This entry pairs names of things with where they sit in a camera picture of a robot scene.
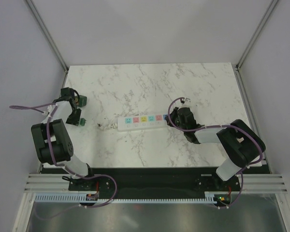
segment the white cable tray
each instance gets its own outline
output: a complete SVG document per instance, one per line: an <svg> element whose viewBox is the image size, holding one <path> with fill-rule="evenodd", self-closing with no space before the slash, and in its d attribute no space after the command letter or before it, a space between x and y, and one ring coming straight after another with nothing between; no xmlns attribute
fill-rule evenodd
<svg viewBox="0 0 290 232"><path fill-rule="evenodd" d="M85 193L37 193L35 202L54 203L103 203L108 199L87 201ZM112 203L217 203L213 194L206 194L204 199L114 199Z"/></svg>

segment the power strip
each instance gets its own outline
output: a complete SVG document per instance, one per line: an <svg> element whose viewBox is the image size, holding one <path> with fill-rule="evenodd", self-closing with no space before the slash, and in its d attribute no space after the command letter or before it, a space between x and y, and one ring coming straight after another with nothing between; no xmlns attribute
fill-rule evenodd
<svg viewBox="0 0 290 232"><path fill-rule="evenodd" d="M119 131L139 131L146 129L155 129L167 127L165 117L167 114L156 115L138 115L131 117L118 118L118 130Z"/></svg>

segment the gray wall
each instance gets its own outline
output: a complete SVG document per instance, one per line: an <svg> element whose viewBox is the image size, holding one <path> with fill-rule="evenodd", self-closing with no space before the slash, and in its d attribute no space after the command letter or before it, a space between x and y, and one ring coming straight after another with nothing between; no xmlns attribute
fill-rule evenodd
<svg viewBox="0 0 290 232"><path fill-rule="evenodd" d="M59 95L64 73L23 0L0 0L0 232L12 229L29 172L38 162L30 127L34 106Z"/></svg>
<svg viewBox="0 0 290 232"><path fill-rule="evenodd" d="M236 63L270 0L33 0L68 65Z"/></svg>
<svg viewBox="0 0 290 232"><path fill-rule="evenodd" d="M280 1L242 67L267 158L290 193L290 0Z"/></svg>

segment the marble tabletop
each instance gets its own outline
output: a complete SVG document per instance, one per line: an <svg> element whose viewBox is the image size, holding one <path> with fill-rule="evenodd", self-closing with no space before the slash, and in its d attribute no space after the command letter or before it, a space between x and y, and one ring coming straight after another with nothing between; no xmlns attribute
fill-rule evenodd
<svg viewBox="0 0 290 232"><path fill-rule="evenodd" d="M101 130L120 116L167 112L178 97L191 99L200 124L240 118L249 125L230 63L71 66L65 87L88 97L81 115L86 125L66 127L75 154L91 167L221 165L227 157L222 145L191 144L174 128Z"/></svg>

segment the purple cable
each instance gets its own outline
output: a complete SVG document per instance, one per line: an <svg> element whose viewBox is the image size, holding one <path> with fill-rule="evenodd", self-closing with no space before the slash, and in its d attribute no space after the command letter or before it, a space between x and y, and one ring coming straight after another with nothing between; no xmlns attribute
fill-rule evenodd
<svg viewBox="0 0 290 232"><path fill-rule="evenodd" d="M54 104L55 103L48 103L48 104L38 105L38 106L34 106L34 107L27 107L27 106L21 106L21 105L10 105L9 108L14 109L14 110L35 110L35 111L38 111L40 113L44 113L42 110L38 110L38 108L42 108L42 107L54 105Z"/></svg>
<svg viewBox="0 0 290 232"><path fill-rule="evenodd" d="M50 220L50 219L53 219L53 218L59 216L60 214L63 214L63 213L65 213L65 212L69 211L70 209L74 209L74 208L77 208L77 207L79 207L79 205L77 205L77 204L72 205L72 206L66 208L65 210L60 211L59 213L56 213L55 215L50 216L50 217L46 217L46 218L45 218L45 217L40 217L40 216L37 214L35 208L33 209L33 212L34 212L34 215L36 216L36 218L37 218L38 220L41 220L41 221L48 221L48 220Z"/></svg>
<svg viewBox="0 0 290 232"><path fill-rule="evenodd" d="M54 155L54 151L53 151L52 142L51 142L51 140L50 140L51 136L50 136L49 124L50 124L50 121L51 121L52 116L54 115L54 113L55 113L56 110L57 110L57 105L56 105L55 103L48 103L48 104L38 105L38 106L34 106L34 107L26 107L26 106L20 106L20 105L11 105L10 108L11 108L11 109L16 109L16 110L35 110L35 111L38 111L38 112L43 113L43 111L38 110L38 108L45 107L45 106L49 106L49 105L55 105L55 107L54 107L54 110L50 113L50 115L49 115L49 117L48 117L48 120L47 120L47 123L46 123L47 143L48 143L48 146L49 146L49 151L50 151L50 155L51 155L51 158L52 158L53 164L54 164L55 166L57 166L57 167L64 167L64 166L65 166L64 164L57 164L56 159L55 159L55 155ZM114 191L112 197L111 197L109 200L107 200L106 202L103 202L102 204L99 204L99 205L93 205L93 206L83 206L83 205L82 205L83 207L85 207L85 208L98 208L98 207L102 207L102 206L105 206L105 205L109 204L109 203L114 199L114 197L115 197L115 195L116 195L116 193L117 193L117 183L116 183L116 181L114 180L114 178L112 178L110 175L101 174L101 175L96 175L96 176L91 176L91 177L85 177L85 176L82 176L82 175L79 175L79 174L73 172L73 171L70 170L69 168L66 168L66 167L64 167L64 168L65 168L65 170L66 170L69 174L71 174L71 175L75 175L75 176L77 176L77 177L79 177L79 178L81 178L81 179L84 179L84 180L92 180L92 179L95 179L95 178L98 178L98 177L108 177L108 178L110 178L110 179L114 182L114 184L115 184L115 191ZM61 212L59 212L59 213L57 213L57 214L51 216L51 217L48 217L48 218L43 218L43 217L38 216L35 210L34 210L34 214L35 214L35 216L36 216L39 220L50 220L50 219L53 219L53 218L55 218L55 217L57 217L57 216L59 216L59 215L65 213L65 212L67 212L68 210L73 209L73 208L76 208L76 207L78 207L78 206L79 206L79 205L73 205L73 206L71 206L71 207L69 207L69 208L67 208L67 209L65 209L65 210L63 210L63 211L61 211Z"/></svg>
<svg viewBox="0 0 290 232"><path fill-rule="evenodd" d="M256 148L258 149L258 152L260 154L260 157L257 161L255 162L251 162L249 165L251 164L255 164L255 163L259 163L260 161L262 161L263 159L263 153L262 153L262 149L261 147L259 146L259 144L256 142L256 140L254 140L246 131L242 130L241 128L238 128L236 126L232 126L232 125L214 125L214 126L207 126L207 127L201 127L201 128L198 128L198 129L191 129L191 130L186 130L186 129L181 129L179 128L178 126L176 126L172 120L171 120L171 116L170 116L170 110L171 110L171 107L172 105L178 101L178 100L181 100L181 99L184 99L184 97L180 97L180 98L176 98L169 106L169 109L168 109L168 118L169 118L169 121L170 123L172 124L173 127L175 127L176 129L180 130L180 131L184 131L184 132L196 132L196 131L201 131L201 130L204 130L204 129L207 129L207 128L233 128L233 129L236 129L238 131L240 131L242 134L244 134L248 139L250 139L253 144L256 146ZM240 174L246 167L242 168L238 174Z"/></svg>
<svg viewBox="0 0 290 232"><path fill-rule="evenodd" d="M65 166L64 164L57 164L56 159L55 159L55 156L54 156L52 142L50 140L49 123L50 123L50 120L51 120L51 118L54 115L54 113L55 113L56 110L57 110L57 106L55 106L54 110L51 112L50 117L48 118L47 123L46 123L47 143L48 143L48 146L49 146L49 151L50 151L50 155L51 155L53 164L55 166L57 166L57 167L64 167ZM105 206L105 205L109 204L110 201L114 199L114 197L115 197L115 195L117 193L117 183L114 180L114 178L112 178L110 175L101 174L101 175L96 175L96 176L91 176L91 177L85 177L85 176L76 174L75 172L73 172L72 170L70 170L67 167L64 167L64 168L65 168L65 170L69 174L75 175L75 176L77 176L77 177L79 177L81 179L84 179L84 180L92 180L92 179L95 179L95 178L98 178L98 177L108 177L108 178L110 178L114 182L114 184L115 184L115 191L114 191L114 193L113 193L113 195L112 195L112 197L110 199L108 199L106 202L103 202L102 204L99 204L99 205L87 206L87 208L98 208L98 207L102 207L102 206Z"/></svg>
<svg viewBox="0 0 290 232"><path fill-rule="evenodd" d="M252 138L252 137L251 137L251 136L250 136L246 131L244 131L244 130L242 130L241 128L238 128L238 127L236 127L236 126L232 126L232 125L222 125L222 126L220 126L220 125L214 125L214 126L201 127L201 128L197 128L197 129L191 129L191 130L181 129L181 128L179 128L178 126L176 126L176 125L172 122L172 120L171 120L170 111L171 111L171 107L172 107L172 105L173 105L176 101L181 100L181 99L184 99L184 97L176 98L176 99L175 99L175 100L170 104L169 109L168 109L168 118L169 118L169 121L170 121L170 123L172 124L172 126L173 126L174 128L176 128L176 129L178 129L178 130L180 130L180 131L184 131L184 132L196 132L196 131L201 131L201 130L204 130L204 129L207 129L207 128L233 128L233 129L236 129L236 130L240 131L242 134L244 134L248 139L250 139L250 140L253 142L253 144L256 146L256 148L258 149L258 151L259 151L260 158L259 158L257 161L255 161L255 162L251 162L250 165L251 165L251 164L255 164L255 163L259 163L259 162L263 159L262 149L261 149L261 147L259 146L259 144L256 142L256 140L254 140L254 139L253 139L253 138ZM241 181L241 182L242 182L242 184L241 184L241 189L240 189L240 191L239 191L237 197L235 198L235 200L234 200L230 205L228 205L228 207L230 207L231 205L233 205L233 204L238 200L239 196L240 196L241 193L242 193L243 185L244 185L244 178L243 178L242 171L245 170L245 168L246 168L246 167L242 168L241 170L239 170L239 171L236 173L236 174L240 174L240 175L241 175L241 179L242 179L242 181Z"/></svg>

